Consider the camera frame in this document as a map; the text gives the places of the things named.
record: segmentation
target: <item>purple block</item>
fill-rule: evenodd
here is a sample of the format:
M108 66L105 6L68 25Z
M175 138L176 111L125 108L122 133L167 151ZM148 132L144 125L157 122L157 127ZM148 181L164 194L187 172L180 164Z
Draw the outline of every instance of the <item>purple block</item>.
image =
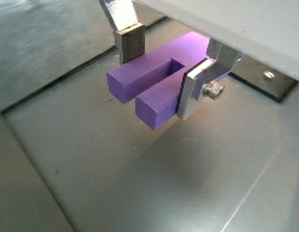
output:
M207 58L209 40L188 33L108 73L110 93L157 130L175 116L184 73Z

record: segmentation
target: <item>metal clamp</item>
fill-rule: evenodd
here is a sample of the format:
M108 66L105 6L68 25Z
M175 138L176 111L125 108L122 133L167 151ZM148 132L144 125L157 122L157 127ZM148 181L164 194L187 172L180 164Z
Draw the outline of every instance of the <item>metal clamp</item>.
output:
M136 18L132 0L98 0L110 22L121 64L145 53L145 25Z
M185 120L200 108L203 97L216 100L225 87L219 81L229 74L239 63L243 54L211 39L207 55L216 59L203 59L201 62L185 73L181 85L177 116Z

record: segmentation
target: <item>white panel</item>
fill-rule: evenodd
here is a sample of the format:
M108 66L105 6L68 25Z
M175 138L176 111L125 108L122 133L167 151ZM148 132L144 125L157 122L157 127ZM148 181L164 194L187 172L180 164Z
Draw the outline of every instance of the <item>white panel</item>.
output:
M299 1L140 2L299 80Z

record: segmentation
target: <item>screw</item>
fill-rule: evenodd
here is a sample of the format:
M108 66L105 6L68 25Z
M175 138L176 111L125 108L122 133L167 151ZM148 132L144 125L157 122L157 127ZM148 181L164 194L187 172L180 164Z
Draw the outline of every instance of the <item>screw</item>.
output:
M225 89L225 86L219 84L217 81L212 81L203 86L203 96L216 100Z
M264 71L264 76L268 78L268 80L272 80L276 78L275 74L271 71Z

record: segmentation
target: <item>gray floor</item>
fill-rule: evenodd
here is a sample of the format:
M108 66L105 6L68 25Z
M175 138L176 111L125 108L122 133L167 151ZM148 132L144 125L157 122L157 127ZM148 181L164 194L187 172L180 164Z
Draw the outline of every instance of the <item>gray floor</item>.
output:
M165 22L153 49L189 29ZM109 54L6 115L77 231L299 232L299 86L277 104L225 78L152 131L108 92Z
M163 17L136 11L144 24ZM0 0L0 111L112 46L97 0Z
M1 111L112 46L97 1L0 0L0 232L73 231Z

